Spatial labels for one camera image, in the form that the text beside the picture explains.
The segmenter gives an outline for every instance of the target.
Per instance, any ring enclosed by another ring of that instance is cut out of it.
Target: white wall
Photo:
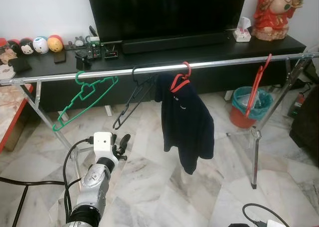
[[[256,10],[257,0],[245,0],[242,16],[251,19]],[[297,9],[289,21],[288,34],[310,47],[319,44],[319,0],[304,0],[304,6]]]
[[[0,37],[7,39],[59,34],[64,43],[95,27],[89,0],[1,0]],[[242,16],[252,19],[257,0],[245,0]],[[307,46],[319,43],[319,0],[305,0],[290,21],[289,35]]]

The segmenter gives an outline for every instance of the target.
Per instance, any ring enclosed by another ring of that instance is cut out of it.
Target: black t-shirt
[[[172,75],[159,75],[157,79],[155,101],[162,101],[164,151],[169,151],[172,146],[178,147],[182,166],[188,174],[192,174],[198,157],[213,157],[214,121],[192,84],[172,93],[170,86],[173,80]]]

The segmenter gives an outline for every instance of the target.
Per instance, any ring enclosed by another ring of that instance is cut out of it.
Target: clothes drying rack
[[[286,93],[289,91],[290,87],[294,84],[297,77],[311,61],[312,58],[319,57],[319,52],[317,53],[300,53],[300,54],[288,54],[288,55],[276,55],[272,56],[272,61],[285,61],[286,62],[286,71],[287,78],[284,86],[281,88],[281,91],[278,93],[276,99],[272,103],[271,107],[265,114],[262,120],[256,123],[255,126],[251,127],[249,130],[249,147],[252,149],[252,177],[251,185],[253,189],[257,188],[257,168],[258,168],[258,149],[259,149],[259,140],[261,136],[261,129],[266,124],[272,113],[275,111],[276,107],[279,105],[281,100],[284,98]],[[202,68],[211,68],[211,67],[220,67],[220,66],[229,66],[229,65],[239,65],[239,64],[251,64],[251,63],[262,63],[267,60],[265,57],[253,57],[253,58],[243,58],[243,59],[232,59],[232,60],[222,60],[222,61],[211,61],[211,62],[202,62],[202,63],[190,63],[192,69],[202,69]],[[291,69],[290,61],[298,60],[293,69]],[[147,73],[159,73],[165,71],[176,71],[176,70],[185,70],[187,66],[184,64],[178,65],[166,65],[166,66],[156,66],[156,67],[146,67],[146,68],[137,68],[135,74],[147,74]],[[131,75],[132,69],[125,70],[114,70],[114,71],[99,71],[99,72],[89,72],[83,73],[79,77],[81,79],[85,78],[101,78],[101,77],[110,77],[110,76],[122,76],[122,75]],[[13,85],[16,86],[25,96],[31,107],[36,111],[36,113],[41,117],[44,123],[52,130],[53,122],[45,111],[41,108],[40,97],[41,97],[41,83],[50,82],[50,81],[60,81],[60,80],[75,80],[76,73],[74,74],[61,74],[61,75],[50,75],[50,76],[38,76],[38,77],[27,77],[27,78],[13,78],[10,80],[0,80],[1,85]],[[25,88],[24,84],[26,83],[36,83],[36,94],[35,97]],[[55,136],[62,142],[65,148],[70,149],[71,144],[65,138],[61,131],[53,132]],[[75,173],[77,178],[81,177],[79,164],[78,164],[78,154],[80,152],[86,151],[87,148],[75,149],[72,152],[71,159],[74,163]]]

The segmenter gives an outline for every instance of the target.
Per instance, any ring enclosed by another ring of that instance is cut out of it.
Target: marble floor
[[[241,212],[246,203],[258,203],[277,212],[291,227],[319,225],[319,169],[289,137],[292,120],[286,116],[296,92],[290,91],[262,130],[258,188],[250,186],[251,150],[247,135],[229,121],[231,104],[222,94],[201,95],[215,123],[215,149],[211,160],[198,160],[193,175],[180,166],[178,152],[163,151],[160,104],[145,102],[118,130],[112,124],[123,106],[92,108],[62,129],[71,143],[96,131],[112,131],[118,141],[127,133],[131,140],[128,159],[112,174],[107,207],[101,227],[227,227],[252,223]],[[75,115],[79,110],[69,113]],[[13,152],[0,154],[0,176],[24,180],[62,180],[66,149],[41,121],[30,121]],[[92,152],[81,153],[84,172]],[[72,163],[68,180],[74,180]],[[18,222],[19,227],[61,227],[65,216],[61,186],[30,187]],[[10,227],[23,187],[0,182],[0,226]],[[71,189],[73,203],[78,192]],[[266,222],[275,217],[251,207],[247,214]]]

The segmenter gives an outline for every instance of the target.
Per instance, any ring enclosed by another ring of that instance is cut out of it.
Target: green plastic hanger
[[[104,79],[102,79],[102,80],[97,80],[97,81],[95,81],[95,82],[93,82],[93,83],[91,83],[91,84],[88,84],[88,83],[85,83],[85,82],[80,82],[80,81],[78,80],[78,76],[79,76],[80,74],[83,74],[83,73],[84,73],[84,71],[80,71],[80,72],[78,72],[78,73],[75,75],[75,82],[76,82],[78,85],[82,85],[81,91],[71,100],[70,105],[66,106],[66,107],[64,108],[64,110],[62,111],[62,113],[60,114],[60,116],[58,117],[58,121],[59,121],[59,123],[61,124],[61,127],[58,127],[58,128],[57,128],[57,127],[56,127],[56,124],[54,124],[53,127],[52,127],[53,131],[59,131],[61,128],[63,128],[63,127],[66,126],[67,124],[69,124],[71,121],[73,121],[74,119],[78,118],[80,115],[82,115],[83,113],[85,113],[88,109],[90,109],[92,106],[94,106],[102,97],[104,97],[104,95],[107,94],[108,91],[111,90],[111,88],[119,81],[119,78],[118,78],[117,76],[115,76],[115,77],[106,77],[106,78],[104,78]],[[80,98],[81,101],[86,100],[88,97],[90,97],[92,94],[95,93],[95,91],[96,91],[95,85],[96,85],[96,84],[103,83],[103,82],[105,82],[106,80],[109,80],[109,79],[112,80],[112,85],[111,85],[98,99],[96,99],[91,105],[89,105],[86,109],[84,109],[82,112],[80,112],[80,113],[79,113],[78,115],[76,115],[74,118],[72,118],[71,120],[69,120],[69,121],[63,123],[63,121],[61,120],[61,119],[62,119],[62,116],[65,114],[65,112],[66,112],[68,109],[70,109],[70,108],[73,106],[74,101],[75,101],[77,98]],[[87,94],[86,96],[83,97],[82,94],[84,93],[84,88],[85,88],[85,87],[92,88],[93,90],[92,90],[89,94]]]

